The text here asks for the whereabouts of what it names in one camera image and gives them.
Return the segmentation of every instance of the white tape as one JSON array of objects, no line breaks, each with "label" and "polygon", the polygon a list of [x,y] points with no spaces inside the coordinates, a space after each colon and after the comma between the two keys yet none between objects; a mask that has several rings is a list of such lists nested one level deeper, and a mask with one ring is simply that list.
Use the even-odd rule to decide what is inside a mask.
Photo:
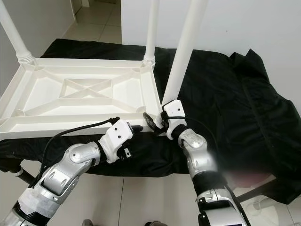
[{"label": "white tape", "polygon": [[23,173],[23,168],[21,167],[20,171],[18,171],[17,173],[14,173],[15,177],[20,176]]},{"label": "white tape", "polygon": [[52,218],[60,207],[59,204],[41,195],[33,188],[27,188],[19,197],[18,202],[25,214],[37,212],[47,218]]}]

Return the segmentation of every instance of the black fabric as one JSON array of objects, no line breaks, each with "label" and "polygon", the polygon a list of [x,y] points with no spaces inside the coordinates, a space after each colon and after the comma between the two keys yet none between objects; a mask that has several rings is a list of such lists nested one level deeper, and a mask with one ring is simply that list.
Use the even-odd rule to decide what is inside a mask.
[{"label": "black fabric", "polygon": [[[55,40],[42,57],[142,60],[145,47]],[[156,48],[154,70],[160,99],[168,80],[175,49]],[[194,50],[179,99],[187,117],[203,122],[215,135],[188,121],[188,128],[203,135],[219,163],[227,170],[269,172],[286,181],[301,179],[301,120],[291,101],[281,97],[269,82],[261,58]],[[70,136],[55,140],[48,164],[59,161],[67,147],[87,143],[101,135]],[[41,161],[49,138],[3,140],[0,158]],[[186,158],[176,142],[153,133],[137,134],[130,159],[92,167],[89,173],[110,176],[162,177],[188,173]]]},{"label": "black fabric", "polygon": [[301,181],[285,178],[274,179],[238,197],[239,202],[244,202],[256,195],[274,197],[277,202],[289,204],[301,191]]}]

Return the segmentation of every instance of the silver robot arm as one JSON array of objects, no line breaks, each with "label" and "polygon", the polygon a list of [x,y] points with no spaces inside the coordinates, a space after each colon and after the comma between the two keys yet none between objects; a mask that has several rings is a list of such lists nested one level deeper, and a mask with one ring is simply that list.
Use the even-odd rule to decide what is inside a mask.
[{"label": "silver robot arm", "polygon": [[218,172],[216,163],[207,149],[206,139],[186,127],[185,113],[180,100],[162,107],[163,112],[152,121],[146,113],[148,125],[157,133],[166,132],[176,140],[187,157],[191,180],[197,193],[200,226],[248,226],[248,219],[236,201],[227,182]]},{"label": "silver robot arm", "polygon": [[45,226],[74,189],[79,177],[100,162],[115,162],[117,151],[132,137],[130,125],[118,120],[98,142],[70,146],[59,163],[45,171],[33,188],[23,192],[0,226]]}]

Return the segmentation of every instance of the metal joint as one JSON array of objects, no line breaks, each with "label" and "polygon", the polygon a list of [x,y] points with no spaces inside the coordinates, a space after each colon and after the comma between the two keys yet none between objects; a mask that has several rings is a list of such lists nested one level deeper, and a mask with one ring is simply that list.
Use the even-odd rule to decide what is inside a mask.
[{"label": "metal joint", "polygon": [[218,198],[214,189],[205,191],[197,196],[197,202],[202,202],[202,198],[205,199],[206,203],[217,202]]},{"label": "metal joint", "polygon": [[70,151],[70,159],[74,163],[83,163],[88,160],[94,160],[93,165],[98,165],[100,162],[100,150],[95,142],[90,142],[85,145],[76,144],[68,148]]},{"label": "metal joint", "polygon": [[217,171],[216,164],[207,150],[206,139],[187,129],[180,134],[178,144],[187,157],[187,165],[191,178],[203,171]]}]

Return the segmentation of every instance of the gray floor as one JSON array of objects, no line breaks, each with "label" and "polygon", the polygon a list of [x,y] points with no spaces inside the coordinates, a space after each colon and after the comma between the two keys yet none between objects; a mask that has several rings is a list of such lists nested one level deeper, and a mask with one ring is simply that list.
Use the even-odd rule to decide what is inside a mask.
[{"label": "gray floor", "polygon": [[[64,38],[121,43],[120,4],[95,2],[91,8],[82,8],[77,13],[77,21]],[[24,161],[23,165],[32,174],[36,174],[40,166],[32,161]],[[26,187],[26,183],[10,173],[0,172],[0,219]],[[247,190],[236,189],[235,193]],[[254,211],[252,202],[254,200],[242,205],[254,226],[301,225],[301,198],[289,206],[277,204],[261,211]],[[48,225],[80,226],[82,220],[88,218],[99,226],[143,226],[151,220],[170,226],[196,226],[197,215],[189,175],[123,178],[84,174]]]},{"label": "gray floor", "polygon": [[96,1],[89,8],[82,7],[76,18],[77,24],[66,32],[64,38],[121,44],[120,3]]}]

